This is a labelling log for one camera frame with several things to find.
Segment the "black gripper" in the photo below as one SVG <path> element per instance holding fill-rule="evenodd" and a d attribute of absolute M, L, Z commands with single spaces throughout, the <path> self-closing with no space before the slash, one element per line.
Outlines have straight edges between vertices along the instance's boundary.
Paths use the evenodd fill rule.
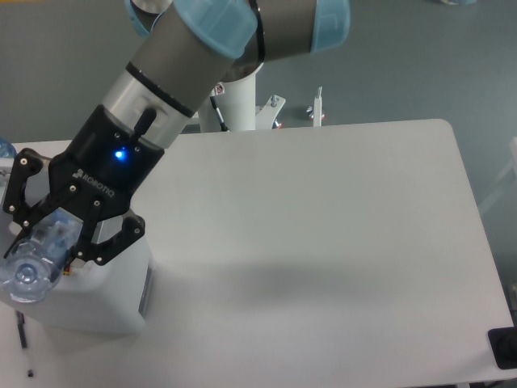
<path fill-rule="evenodd" d="M 22 149 L 14 159 L 2 206 L 21 231 L 3 258 L 34 226 L 61 207 L 83 224 L 66 260 L 72 276 L 143 268 L 145 221 L 127 211 L 133 194 L 164 155 L 164 149 L 144 139 L 157 118 L 156 109 L 146 108 L 134 128 L 125 129 L 99 105 L 65 151 L 51 162 L 33 149 Z M 30 206 L 27 182 L 48 164 L 50 193 Z"/>

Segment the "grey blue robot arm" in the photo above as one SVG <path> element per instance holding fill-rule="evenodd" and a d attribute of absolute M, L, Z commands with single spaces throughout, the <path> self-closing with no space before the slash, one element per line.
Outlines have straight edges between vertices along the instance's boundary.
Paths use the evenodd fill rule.
<path fill-rule="evenodd" d="M 65 261 L 105 265 L 145 233 L 132 196 L 231 70 L 341 45 L 347 1 L 169 1 L 157 11 L 129 2 L 148 29 L 68 147 L 53 158 L 18 152 L 2 211 L 18 243 L 57 209 L 82 223 Z"/>

